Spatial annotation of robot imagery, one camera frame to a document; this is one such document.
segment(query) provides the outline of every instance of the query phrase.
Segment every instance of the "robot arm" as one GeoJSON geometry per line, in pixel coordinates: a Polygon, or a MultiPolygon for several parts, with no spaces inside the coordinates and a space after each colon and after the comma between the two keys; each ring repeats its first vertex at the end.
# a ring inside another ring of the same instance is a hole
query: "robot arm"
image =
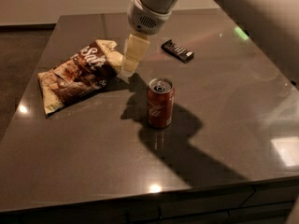
{"type": "MultiPolygon", "coordinates": [[[[299,81],[299,0],[214,0],[293,83],[299,81]]],[[[177,0],[132,0],[129,23],[159,32],[177,0]]]]}

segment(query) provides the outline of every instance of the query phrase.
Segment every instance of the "black object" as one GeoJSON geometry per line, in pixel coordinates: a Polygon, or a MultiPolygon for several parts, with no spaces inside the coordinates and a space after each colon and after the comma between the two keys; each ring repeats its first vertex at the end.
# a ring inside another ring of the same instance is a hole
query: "black object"
{"type": "Polygon", "coordinates": [[[191,59],[194,58],[193,52],[180,47],[176,43],[173,43],[171,39],[163,43],[161,45],[161,48],[168,54],[178,58],[180,61],[184,63],[188,63],[191,59]]]}

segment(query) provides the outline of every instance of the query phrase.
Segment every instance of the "floor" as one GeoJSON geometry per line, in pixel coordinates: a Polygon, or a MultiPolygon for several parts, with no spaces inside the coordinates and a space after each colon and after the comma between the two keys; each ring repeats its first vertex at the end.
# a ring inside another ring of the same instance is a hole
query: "floor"
{"type": "MultiPolygon", "coordinates": [[[[13,117],[27,83],[47,46],[52,30],[0,31],[0,141],[13,117]]],[[[284,218],[239,224],[283,224],[284,218]]]]}

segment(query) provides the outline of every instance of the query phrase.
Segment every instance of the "soda can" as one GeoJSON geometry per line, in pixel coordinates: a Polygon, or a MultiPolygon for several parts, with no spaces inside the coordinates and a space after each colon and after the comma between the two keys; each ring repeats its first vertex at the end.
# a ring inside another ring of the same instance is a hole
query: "soda can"
{"type": "Polygon", "coordinates": [[[165,128],[171,123],[175,89],[172,82],[163,77],[153,79],[147,88],[148,124],[165,128]]]}

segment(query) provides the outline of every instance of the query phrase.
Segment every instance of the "brown chip bag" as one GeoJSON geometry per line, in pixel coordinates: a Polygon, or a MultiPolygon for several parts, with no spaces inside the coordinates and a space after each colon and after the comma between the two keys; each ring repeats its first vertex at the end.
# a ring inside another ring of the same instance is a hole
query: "brown chip bag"
{"type": "Polygon", "coordinates": [[[68,61],[38,74],[46,115],[103,89],[121,71],[116,42],[96,40],[68,61]]]}

